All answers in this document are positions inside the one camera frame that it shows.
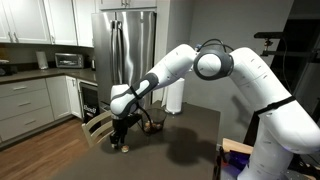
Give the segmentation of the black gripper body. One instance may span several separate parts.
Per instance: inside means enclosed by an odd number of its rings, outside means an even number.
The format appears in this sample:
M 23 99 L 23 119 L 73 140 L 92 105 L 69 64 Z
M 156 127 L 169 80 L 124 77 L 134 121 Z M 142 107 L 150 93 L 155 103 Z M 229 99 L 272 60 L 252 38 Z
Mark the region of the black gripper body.
M 111 141 L 123 142 L 128 129 L 131 128 L 140 119 L 141 119 L 140 114 L 130 115 L 121 120 L 113 119 L 112 126 L 114 128 L 114 132 L 111 134 Z

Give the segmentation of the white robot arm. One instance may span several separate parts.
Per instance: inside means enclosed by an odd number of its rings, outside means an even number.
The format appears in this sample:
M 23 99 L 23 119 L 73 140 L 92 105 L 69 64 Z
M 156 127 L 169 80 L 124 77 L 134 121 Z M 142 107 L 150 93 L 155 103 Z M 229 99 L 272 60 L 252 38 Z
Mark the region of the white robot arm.
M 237 180 L 281 180 L 295 154 L 320 150 L 317 123 L 248 47 L 226 53 L 181 44 L 126 91 L 111 97 L 112 114 L 125 118 L 147 93 L 176 82 L 189 71 L 206 81 L 227 78 L 259 118 L 253 151 Z

